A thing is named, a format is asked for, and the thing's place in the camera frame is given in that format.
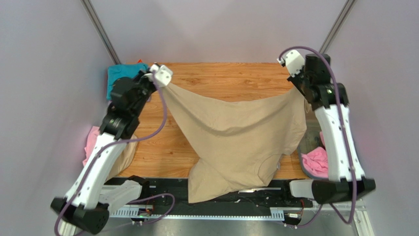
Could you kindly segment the beige t-shirt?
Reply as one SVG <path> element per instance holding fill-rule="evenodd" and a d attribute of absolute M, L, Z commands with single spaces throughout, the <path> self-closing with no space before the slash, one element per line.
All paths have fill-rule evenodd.
<path fill-rule="evenodd" d="M 163 95 L 199 160 L 189 172 L 191 192 L 212 194 L 266 187 L 277 164 L 306 132 L 305 99 L 285 94 L 240 102 L 204 97 L 176 85 Z"/>

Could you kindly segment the clear teal plastic bin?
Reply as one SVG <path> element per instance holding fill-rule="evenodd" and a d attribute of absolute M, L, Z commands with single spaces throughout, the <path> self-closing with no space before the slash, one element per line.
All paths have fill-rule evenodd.
<path fill-rule="evenodd" d="M 300 161 L 301 167 L 302 167 L 302 163 L 301 163 L 300 153 L 301 152 L 308 153 L 311 150 L 313 150 L 317 146 L 318 143 L 321 144 L 321 141 L 318 140 L 317 137 L 319 136 L 319 132 L 322 131 L 320 128 L 319 122 L 317 121 L 315 117 L 314 112 L 310 110 L 309 108 L 307 108 L 305 112 L 306 112 L 305 114 L 306 132 L 297 147 L 297 152 L 299 155 L 299 161 Z"/>

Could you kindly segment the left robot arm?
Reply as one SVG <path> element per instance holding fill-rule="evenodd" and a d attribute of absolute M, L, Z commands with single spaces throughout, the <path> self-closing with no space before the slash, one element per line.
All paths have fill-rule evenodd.
<path fill-rule="evenodd" d="M 161 87 L 171 78 L 170 71 L 158 72 L 149 68 L 134 78 L 122 77 L 113 83 L 111 102 L 90 158 L 65 196 L 51 202 L 51 209 L 58 215 L 55 235 L 60 236 L 60 227 L 67 225 L 75 228 L 77 236 L 82 233 L 96 235 L 103 230 L 112 213 L 140 197 L 144 187 L 137 181 L 138 177 L 125 181 L 105 196 L 101 196 L 101 191 L 127 145 L 147 140 L 161 131 L 162 127 L 159 127 L 150 135 L 132 138 L 146 102 L 154 92 L 161 96 Z"/>

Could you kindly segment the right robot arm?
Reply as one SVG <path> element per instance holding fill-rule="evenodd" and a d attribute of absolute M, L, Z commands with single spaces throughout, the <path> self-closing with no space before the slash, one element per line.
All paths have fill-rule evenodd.
<path fill-rule="evenodd" d="M 332 78 L 330 57 L 326 54 L 302 56 L 291 50 L 281 56 L 291 82 L 311 105 L 323 133 L 328 155 L 328 178 L 293 180 L 291 195 L 313 199 L 319 204 L 356 201 L 376 189 L 358 159 L 350 131 L 349 99 L 343 84 Z"/>

